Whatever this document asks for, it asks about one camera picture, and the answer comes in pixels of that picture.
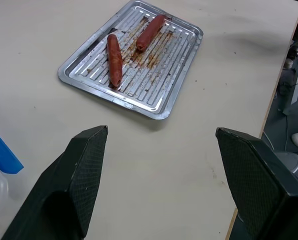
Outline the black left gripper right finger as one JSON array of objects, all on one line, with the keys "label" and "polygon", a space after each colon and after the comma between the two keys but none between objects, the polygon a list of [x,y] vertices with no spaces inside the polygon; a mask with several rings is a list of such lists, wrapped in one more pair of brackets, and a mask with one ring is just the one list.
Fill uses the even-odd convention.
[{"label": "black left gripper right finger", "polygon": [[250,240],[298,240],[298,155],[219,127],[215,132],[232,198]]}]

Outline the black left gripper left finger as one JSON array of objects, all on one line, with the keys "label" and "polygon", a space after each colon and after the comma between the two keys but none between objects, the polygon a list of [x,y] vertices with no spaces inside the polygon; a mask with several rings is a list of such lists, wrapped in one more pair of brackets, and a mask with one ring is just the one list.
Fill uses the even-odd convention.
[{"label": "black left gripper left finger", "polygon": [[4,240],[83,240],[102,174],[108,128],[73,137],[40,175],[2,236]]}]

